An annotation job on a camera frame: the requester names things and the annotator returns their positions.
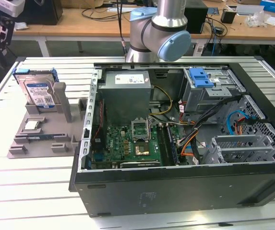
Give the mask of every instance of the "black box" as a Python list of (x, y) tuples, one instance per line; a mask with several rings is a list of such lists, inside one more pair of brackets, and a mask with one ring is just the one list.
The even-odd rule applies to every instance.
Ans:
[(220, 21), (222, 23), (232, 24), (236, 14), (237, 13), (235, 11), (223, 11)]
[(208, 13), (208, 7), (202, 0), (187, 0), (184, 15), (187, 18), (186, 30), (190, 34), (201, 34)]
[(34, 0), (25, 1), (23, 12), (15, 19), (16, 22), (27, 24), (56, 25), (62, 16), (60, 0), (45, 0), (43, 5)]

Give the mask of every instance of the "sticker label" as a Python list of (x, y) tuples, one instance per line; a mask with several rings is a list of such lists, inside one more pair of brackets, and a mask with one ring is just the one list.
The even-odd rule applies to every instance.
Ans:
[(199, 161), (195, 157), (193, 157), (193, 162), (195, 165), (199, 164)]
[(117, 74), (115, 84), (144, 84), (143, 74)]
[(180, 105), (180, 106), (179, 106), (179, 109), (180, 109), (180, 112), (181, 112), (181, 113), (184, 113), (184, 106), (183, 106), (183, 105)]
[(35, 83), (27, 84), (26, 88), (36, 106), (41, 108), (53, 108), (55, 106), (51, 94), (48, 93), (48, 84)]
[(210, 81), (211, 82), (220, 82), (218, 78), (213, 78), (213, 79), (210, 78)]

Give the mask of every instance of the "desk leg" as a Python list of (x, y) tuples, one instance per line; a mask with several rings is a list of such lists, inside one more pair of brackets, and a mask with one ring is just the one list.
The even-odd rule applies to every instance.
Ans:
[(200, 57), (203, 54), (203, 48), (206, 44), (206, 40), (197, 40), (193, 56)]
[(40, 37), (39, 40), (38, 40), (39, 47), (40, 47), (40, 50), (41, 50), (41, 53), (42, 53), (43, 57), (49, 57), (50, 56), (46, 41), (47, 40), (46, 40), (45, 37)]
[(78, 43), (79, 52), (80, 52), (80, 53), (84, 52), (84, 51), (83, 51), (83, 47), (82, 47), (82, 42), (79, 42), (79, 41), (78, 41), (77, 43)]

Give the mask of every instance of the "yellow wire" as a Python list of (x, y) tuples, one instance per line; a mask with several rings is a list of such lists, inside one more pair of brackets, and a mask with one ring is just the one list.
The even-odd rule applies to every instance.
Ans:
[(159, 86), (157, 86), (157, 85), (155, 85), (154, 87), (160, 89), (160, 90), (169, 98), (170, 105), (169, 105), (169, 107), (168, 107), (168, 109), (167, 109), (166, 111), (159, 112), (159, 113), (150, 113), (149, 115), (162, 115), (162, 114), (168, 113), (168, 112), (171, 110), (171, 108), (172, 108), (172, 99), (171, 99), (171, 97), (170, 97), (170, 96), (168, 95), (168, 93), (167, 93), (165, 90), (163, 90), (161, 87), (159, 87)]

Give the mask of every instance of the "green circuit board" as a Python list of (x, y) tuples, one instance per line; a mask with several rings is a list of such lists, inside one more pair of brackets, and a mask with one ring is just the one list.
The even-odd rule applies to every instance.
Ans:
[[(134, 127), (135, 135), (143, 135), (144, 126)], [(170, 126), (174, 142), (180, 139), (177, 126)], [(107, 144), (103, 152), (96, 152), (92, 162), (97, 168), (105, 168), (106, 164), (129, 161), (156, 161), (161, 162), (161, 154), (157, 140), (156, 126), (150, 127), (148, 142), (133, 141), (131, 126), (109, 126), (107, 130)]]

